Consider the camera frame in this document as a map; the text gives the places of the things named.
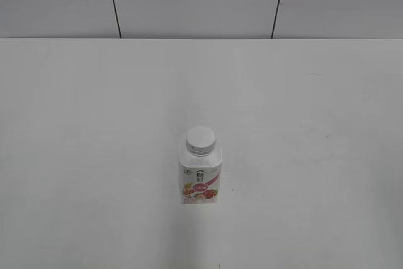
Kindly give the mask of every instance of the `strawberry graphic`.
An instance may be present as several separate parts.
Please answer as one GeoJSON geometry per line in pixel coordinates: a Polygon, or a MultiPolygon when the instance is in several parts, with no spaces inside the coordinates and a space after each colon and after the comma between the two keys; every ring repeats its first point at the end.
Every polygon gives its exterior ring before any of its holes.
{"type": "Polygon", "coordinates": [[[206,190],[205,192],[203,192],[203,196],[205,198],[213,198],[217,195],[218,192],[219,192],[218,190],[214,189],[206,190]]]}

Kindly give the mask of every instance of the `plastic bottle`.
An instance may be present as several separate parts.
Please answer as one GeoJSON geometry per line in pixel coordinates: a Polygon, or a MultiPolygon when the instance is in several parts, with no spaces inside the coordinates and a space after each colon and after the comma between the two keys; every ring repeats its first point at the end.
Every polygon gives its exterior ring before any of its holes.
{"type": "Polygon", "coordinates": [[[179,142],[181,203],[217,203],[221,174],[221,145],[214,131],[196,126],[179,142]]]}

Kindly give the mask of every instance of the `white wall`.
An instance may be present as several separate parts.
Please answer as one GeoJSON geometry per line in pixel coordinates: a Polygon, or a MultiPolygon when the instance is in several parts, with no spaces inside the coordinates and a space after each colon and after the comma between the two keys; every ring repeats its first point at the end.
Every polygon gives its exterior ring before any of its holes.
{"type": "MultiPolygon", "coordinates": [[[[278,0],[115,0],[123,38],[269,38],[278,0]]],[[[281,0],[274,38],[403,38],[403,0],[281,0]]],[[[0,37],[119,37],[112,0],[0,0],[0,37]]]]}

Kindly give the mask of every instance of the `white bottle cap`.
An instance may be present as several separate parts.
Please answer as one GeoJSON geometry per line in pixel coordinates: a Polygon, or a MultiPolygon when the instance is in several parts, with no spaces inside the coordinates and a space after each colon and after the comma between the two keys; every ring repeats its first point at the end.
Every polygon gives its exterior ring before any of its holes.
{"type": "Polygon", "coordinates": [[[195,156],[206,156],[215,147],[215,133],[210,127],[196,126],[186,133],[186,148],[195,156]]]}

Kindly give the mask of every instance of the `brand logo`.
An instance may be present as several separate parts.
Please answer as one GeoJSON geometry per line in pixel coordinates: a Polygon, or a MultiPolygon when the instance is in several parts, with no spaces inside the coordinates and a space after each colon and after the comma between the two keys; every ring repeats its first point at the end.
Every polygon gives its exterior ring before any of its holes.
{"type": "Polygon", "coordinates": [[[204,192],[207,189],[207,185],[203,183],[193,185],[193,190],[196,192],[204,192]]]}

